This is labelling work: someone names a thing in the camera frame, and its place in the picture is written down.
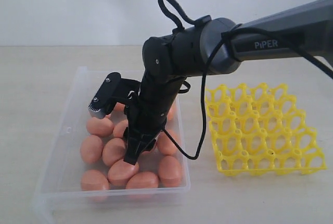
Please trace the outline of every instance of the egg tray cell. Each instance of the egg tray cell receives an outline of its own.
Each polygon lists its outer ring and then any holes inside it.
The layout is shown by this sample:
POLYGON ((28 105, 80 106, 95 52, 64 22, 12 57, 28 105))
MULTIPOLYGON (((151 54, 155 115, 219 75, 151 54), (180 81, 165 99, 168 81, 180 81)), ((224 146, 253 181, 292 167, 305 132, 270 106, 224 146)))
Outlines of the egg tray cell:
POLYGON ((217 169, 226 176, 305 175, 326 169, 317 131, 306 125, 305 111, 296 108, 286 84, 221 84, 207 89, 205 102, 217 169))

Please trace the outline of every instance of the beige table surface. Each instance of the beige table surface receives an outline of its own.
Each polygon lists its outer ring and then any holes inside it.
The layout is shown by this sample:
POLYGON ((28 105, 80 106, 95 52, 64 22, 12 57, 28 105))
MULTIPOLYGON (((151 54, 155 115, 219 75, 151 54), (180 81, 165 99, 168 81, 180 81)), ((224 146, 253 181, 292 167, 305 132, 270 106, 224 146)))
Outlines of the beige table surface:
MULTIPOLYGON (((140 47, 0 47, 0 223, 37 223, 31 199, 78 66, 143 69, 140 47)), ((181 96, 187 151, 201 133, 199 78, 181 96)), ((333 220, 333 81, 302 58, 244 63, 208 79, 235 86, 286 82, 318 129, 328 170, 309 176, 227 178, 215 166, 209 134, 190 161, 182 205, 55 213, 58 223, 331 223, 333 220)))

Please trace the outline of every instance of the transparent box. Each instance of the transparent box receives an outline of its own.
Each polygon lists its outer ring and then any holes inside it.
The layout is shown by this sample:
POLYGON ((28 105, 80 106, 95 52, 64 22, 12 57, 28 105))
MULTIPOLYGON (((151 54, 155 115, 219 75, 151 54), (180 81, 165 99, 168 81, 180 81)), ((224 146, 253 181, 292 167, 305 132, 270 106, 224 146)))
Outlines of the transparent box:
MULTIPOLYGON (((183 169, 183 181, 179 187, 157 189, 117 189, 106 191, 81 191, 80 179, 84 171, 98 169, 107 173, 102 161, 95 165, 86 165, 80 157, 80 145, 89 135, 85 125, 90 117, 87 106, 95 95, 103 80, 111 71, 89 71, 79 67, 62 113, 59 132, 56 135, 50 155, 40 176, 33 199, 33 209, 41 223, 57 223, 53 211, 87 208, 135 207, 143 205, 181 203, 183 193, 190 188, 187 159, 180 152, 176 158, 183 169), (134 200, 133 195, 150 195, 144 201, 134 200), (108 196, 107 200, 96 203, 94 196, 108 196)), ((141 80, 143 71, 120 71, 124 78, 141 80)), ((167 127, 179 134, 181 147, 185 149, 185 140, 181 121, 181 111, 176 99, 176 114, 167 127)), ((124 118, 118 115, 117 121, 124 118)), ((139 160, 140 170, 157 172, 159 160, 163 156, 157 149, 139 160)))

